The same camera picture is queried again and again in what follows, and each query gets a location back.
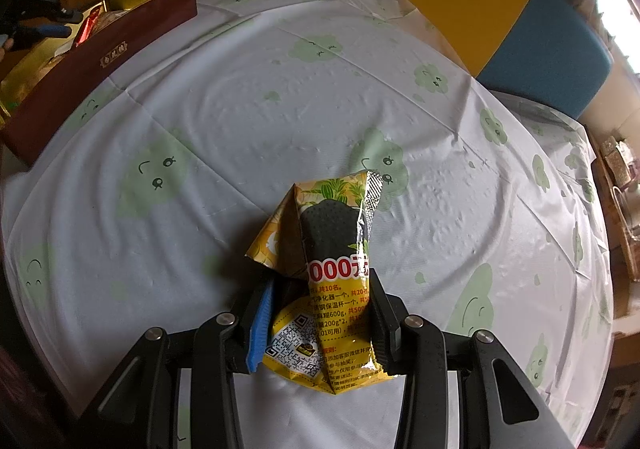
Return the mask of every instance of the snack package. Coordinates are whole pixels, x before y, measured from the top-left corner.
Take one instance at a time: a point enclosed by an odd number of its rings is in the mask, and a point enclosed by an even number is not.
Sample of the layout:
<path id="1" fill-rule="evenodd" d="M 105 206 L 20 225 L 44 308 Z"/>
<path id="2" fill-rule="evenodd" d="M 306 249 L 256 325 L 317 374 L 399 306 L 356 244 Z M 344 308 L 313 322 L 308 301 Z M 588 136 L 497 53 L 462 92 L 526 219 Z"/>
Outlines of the snack package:
<path id="1" fill-rule="evenodd" d="M 308 280 L 309 296 L 276 315 L 262 360 L 287 379 L 338 394 L 390 378 L 369 333 L 369 233 L 381 192 L 373 171 L 295 184 L 247 252 Z"/>

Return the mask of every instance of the metal screw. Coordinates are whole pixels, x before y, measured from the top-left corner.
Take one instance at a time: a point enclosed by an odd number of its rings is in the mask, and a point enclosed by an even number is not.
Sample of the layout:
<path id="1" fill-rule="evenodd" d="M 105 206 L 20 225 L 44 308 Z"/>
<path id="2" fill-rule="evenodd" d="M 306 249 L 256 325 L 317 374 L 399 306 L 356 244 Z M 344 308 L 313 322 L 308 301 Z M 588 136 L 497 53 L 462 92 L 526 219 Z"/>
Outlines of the metal screw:
<path id="1" fill-rule="evenodd" d="M 162 329 L 154 326 L 145 332 L 145 337 L 149 341 L 157 341 L 162 337 Z"/>
<path id="2" fill-rule="evenodd" d="M 216 323 L 222 324 L 224 326 L 229 326 L 236 322 L 236 316 L 234 316 L 231 312 L 223 312 L 222 314 L 218 314 L 216 317 Z"/>
<path id="3" fill-rule="evenodd" d="M 476 332 L 476 339 L 485 344 L 491 344 L 495 341 L 494 335 L 489 330 L 478 330 Z"/>
<path id="4" fill-rule="evenodd" d="M 404 324 L 406 324 L 410 328 L 421 328 L 424 324 L 424 321 L 419 315 L 408 315 L 404 318 Z"/>

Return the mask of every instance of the window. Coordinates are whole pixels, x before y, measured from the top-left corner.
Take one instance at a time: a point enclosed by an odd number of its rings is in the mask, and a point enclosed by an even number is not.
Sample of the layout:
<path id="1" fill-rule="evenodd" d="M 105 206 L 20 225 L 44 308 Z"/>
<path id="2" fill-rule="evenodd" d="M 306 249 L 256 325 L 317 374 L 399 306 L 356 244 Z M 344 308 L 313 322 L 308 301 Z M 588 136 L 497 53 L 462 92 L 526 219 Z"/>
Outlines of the window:
<path id="1" fill-rule="evenodd" d="M 640 74 L 640 20 L 627 0 L 596 0 L 602 24 L 628 60 L 631 70 Z"/>

